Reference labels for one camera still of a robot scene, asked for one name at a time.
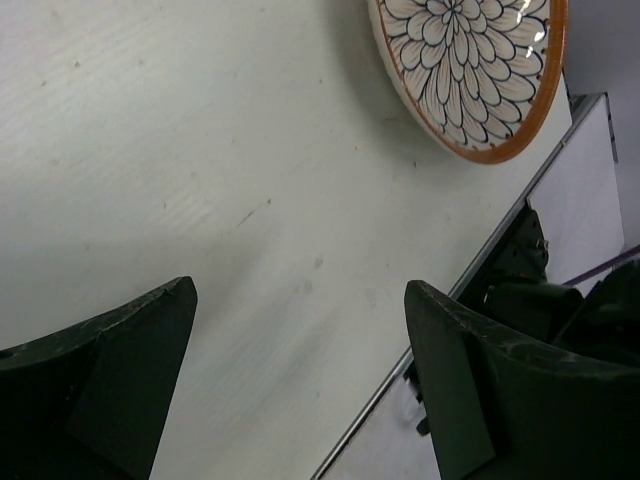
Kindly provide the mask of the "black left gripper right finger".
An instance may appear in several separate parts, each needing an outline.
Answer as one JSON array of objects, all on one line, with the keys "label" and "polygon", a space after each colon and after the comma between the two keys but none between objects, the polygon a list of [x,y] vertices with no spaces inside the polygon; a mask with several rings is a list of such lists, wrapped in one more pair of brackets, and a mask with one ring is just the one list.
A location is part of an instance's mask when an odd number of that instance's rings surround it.
[{"label": "black left gripper right finger", "polygon": [[549,345],[413,280],[407,330],[444,479],[635,479],[639,371]]}]

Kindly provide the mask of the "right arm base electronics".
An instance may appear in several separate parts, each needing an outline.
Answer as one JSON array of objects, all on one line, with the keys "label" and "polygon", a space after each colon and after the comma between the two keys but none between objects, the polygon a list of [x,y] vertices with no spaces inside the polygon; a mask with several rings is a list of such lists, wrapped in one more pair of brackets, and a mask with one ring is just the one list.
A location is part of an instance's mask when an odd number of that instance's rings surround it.
[{"label": "right arm base electronics", "polygon": [[549,246],[523,207],[458,297],[467,308],[547,344],[621,363],[639,361],[639,252],[574,280],[548,279]]}]

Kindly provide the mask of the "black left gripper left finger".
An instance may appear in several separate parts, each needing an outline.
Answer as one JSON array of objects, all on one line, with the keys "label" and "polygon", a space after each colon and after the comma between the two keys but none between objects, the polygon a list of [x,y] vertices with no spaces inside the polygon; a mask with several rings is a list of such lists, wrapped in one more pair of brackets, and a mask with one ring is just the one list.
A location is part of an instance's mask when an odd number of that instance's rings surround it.
[{"label": "black left gripper left finger", "polygon": [[149,478],[194,318],[184,276],[2,350],[2,478]]}]

